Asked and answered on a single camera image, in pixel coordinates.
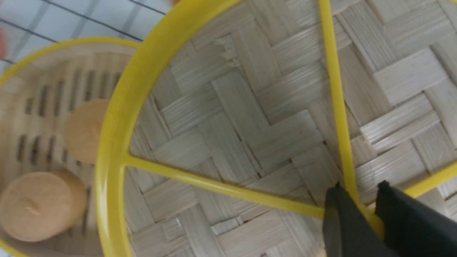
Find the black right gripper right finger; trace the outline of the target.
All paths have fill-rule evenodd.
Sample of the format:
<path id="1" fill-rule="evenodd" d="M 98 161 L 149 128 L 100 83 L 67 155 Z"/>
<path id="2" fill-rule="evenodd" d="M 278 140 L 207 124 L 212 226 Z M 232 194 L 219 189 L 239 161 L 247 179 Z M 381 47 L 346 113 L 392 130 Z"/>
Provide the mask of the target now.
<path id="1" fill-rule="evenodd" d="M 375 214 L 384 223 L 384 242 L 400 257 L 455 257 L 457 224 L 391 187 L 378 184 Z"/>

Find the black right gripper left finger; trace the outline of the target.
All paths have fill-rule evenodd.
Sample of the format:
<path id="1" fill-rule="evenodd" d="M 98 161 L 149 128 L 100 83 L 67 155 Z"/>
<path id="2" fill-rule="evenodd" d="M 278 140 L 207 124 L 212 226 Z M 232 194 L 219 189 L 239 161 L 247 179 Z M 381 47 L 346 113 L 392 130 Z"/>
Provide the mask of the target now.
<path id="1" fill-rule="evenodd" d="M 340 183 L 326 191 L 322 233 L 328 257 L 393 256 Z"/>

